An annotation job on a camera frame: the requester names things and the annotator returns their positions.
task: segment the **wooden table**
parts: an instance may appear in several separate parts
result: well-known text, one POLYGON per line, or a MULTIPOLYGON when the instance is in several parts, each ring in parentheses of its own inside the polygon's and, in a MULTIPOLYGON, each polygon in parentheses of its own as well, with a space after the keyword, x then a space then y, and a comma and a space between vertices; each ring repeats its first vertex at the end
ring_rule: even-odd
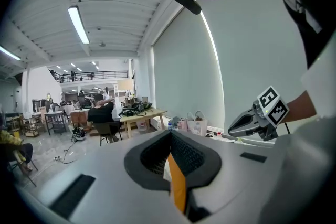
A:
POLYGON ((127 136, 128 136, 128 138, 132 137, 131 136, 131 123, 132 122, 145 121, 145 120, 149 120, 151 118, 157 117, 157 116, 160 116, 161 127, 164 130, 162 114, 167 112, 167 110, 159 110, 159 109, 156 109, 156 108, 149 108, 149 109, 145 110, 144 112, 146 112, 146 115, 144 115, 144 116, 131 116, 131 117, 122 116, 122 118, 120 119, 121 123, 124 123, 125 125, 127 125, 127 136))

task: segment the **black slot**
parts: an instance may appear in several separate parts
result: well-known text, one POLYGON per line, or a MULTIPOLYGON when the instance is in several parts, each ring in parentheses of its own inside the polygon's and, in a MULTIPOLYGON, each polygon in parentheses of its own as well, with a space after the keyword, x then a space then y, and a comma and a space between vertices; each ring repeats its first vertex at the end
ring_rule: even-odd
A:
POLYGON ((80 175, 50 206, 51 210, 67 219, 95 180, 92 176, 80 175))
POLYGON ((240 155, 243 158, 251 159, 252 161, 264 163, 267 159, 266 156, 261 156, 253 153, 244 152, 240 155))

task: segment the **ceiling light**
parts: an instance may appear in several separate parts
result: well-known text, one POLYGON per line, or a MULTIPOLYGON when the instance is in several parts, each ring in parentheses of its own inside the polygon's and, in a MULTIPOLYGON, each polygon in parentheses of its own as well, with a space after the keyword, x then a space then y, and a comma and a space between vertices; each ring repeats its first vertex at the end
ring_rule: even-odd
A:
POLYGON ((10 51, 6 50, 4 47, 0 46, 0 51, 4 52, 5 54, 11 56, 12 58, 14 58, 15 60, 20 61, 21 58, 19 56, 16 56, 15 54, 11 53, 10 51))
POLYGON ((68 8, 68 12, 69 12, 70 18, 72 20, 72 23, 74 24, 74 27, 77 31, 77 34, 80 40, 83 42, 83 44, 89 44, 90 41, 88 39, 88 36, 85 33, 83 22, 80 18, 78 7, 77 6, 70 7, 68 8))

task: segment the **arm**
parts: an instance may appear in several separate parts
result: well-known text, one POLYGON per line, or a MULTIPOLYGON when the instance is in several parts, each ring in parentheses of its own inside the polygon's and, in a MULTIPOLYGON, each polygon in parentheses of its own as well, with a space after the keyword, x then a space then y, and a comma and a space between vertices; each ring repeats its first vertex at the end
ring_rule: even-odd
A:
POLYGON ((114 101, 114 98, 110 98, 110 99, 104 100, 104 104, 107 104, 113 101, 114 101))
POLYGON ((107 100, 101 100, 101 101, 98 101, 96 105, 105 105, 107 103, 111 103, 114 101, 114 98, 110 98, 110 99, 107 99, 107 100))
POLYGON ((289 102, 287 106, 289 108, 289 113, 281 123, 303 120, 316 115, 316 110, 307 91, 295 100, 289 102))
POLYGON ((10 133, 6 131, 1 131, 0 135, 0 143, 1 144, 11 144, 15 146, 22 145, 22 140, 20 138, 16 138, 12 136, 10 133))

